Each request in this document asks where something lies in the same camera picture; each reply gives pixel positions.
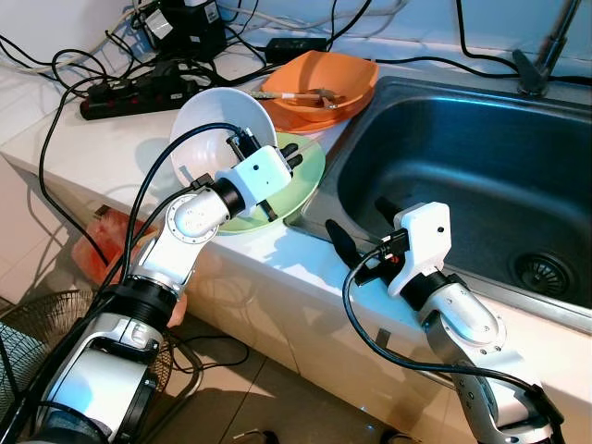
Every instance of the white countertop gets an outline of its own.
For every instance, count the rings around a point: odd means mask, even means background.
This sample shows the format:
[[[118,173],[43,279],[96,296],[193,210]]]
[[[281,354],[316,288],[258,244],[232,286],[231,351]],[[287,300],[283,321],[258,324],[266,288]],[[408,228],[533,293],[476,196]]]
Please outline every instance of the white countertop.
[[[228,77],[239,76],[257,67],[257,62],[250,56],[237,52],[219,58],[218,69]],[[382,75],[500,91],[515,90],[513,80],[480,79],[435,64],[384,67]],[[243,88],[252,87],[253,83]],[[550,98],[586,103],[589,100],[587,95],[588,92],[555,84]],[[86,121],[78,112],[78,102],[70,103],[65,107],[48,148],[46,177],[128,212],[146,171],[167,146],[176,114],[177,111],[166,111]],[[10,163],[36,173],[43,139],[52,118],[50,115],[29,127],[0,147],[0,152]],[[346,124],[310,137],[316,138],[328,151]],[[172,166],[164,164],[146,195],[143,212],[149,212],[179,187]],[[280,273],[293,285],[311,285],[325,290],[318,292],[319,297],[331,294],[334,303],[340,303],[340,286],[347,269],[325,241],[274,224],[252,233],[218,236],[214,244],[216,248],[228,249],[248,266],[259,267],[267,273]],[[418,341],[424,340],[412,310],[402,300],[388,298],[381,283],[368,284],[355,291],[355,295],[358,308],[366,317],[392,332],[405,331]],[[589,389],[592,339],[501,303],[485,302],[504,317],[509,342],[538,371],[546,386],[578,399],[589,409],[592,402]]]

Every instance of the stainless steel sink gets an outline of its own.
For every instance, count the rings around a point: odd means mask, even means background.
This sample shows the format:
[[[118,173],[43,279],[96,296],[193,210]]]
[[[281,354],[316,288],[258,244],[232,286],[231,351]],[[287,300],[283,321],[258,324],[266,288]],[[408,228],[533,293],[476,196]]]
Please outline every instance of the stainless steel sink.
[[[333,218],[368,250],[392,231],[378,197],[443,202],[447,266],[474,290],[590,330],[591,122],[585,106],[384,78],[287,222],[327,239]]]

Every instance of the white bowl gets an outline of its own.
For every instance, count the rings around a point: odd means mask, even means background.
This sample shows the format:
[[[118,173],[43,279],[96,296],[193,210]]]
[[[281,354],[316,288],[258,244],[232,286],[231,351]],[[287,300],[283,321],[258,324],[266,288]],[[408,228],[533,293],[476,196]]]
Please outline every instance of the white bowl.
[[[250,128],[262,146],[278,146],[271,118],[246,92],[234,88],[212,88],[195,94],[180,110],[173,123],[170,141],[206,123],[225,122]],[[231,131],[211,129],[182,143],[171,154],[171,162],[180,182],[187,186],[193,179],[234,167],[239,159],[226,139]]]

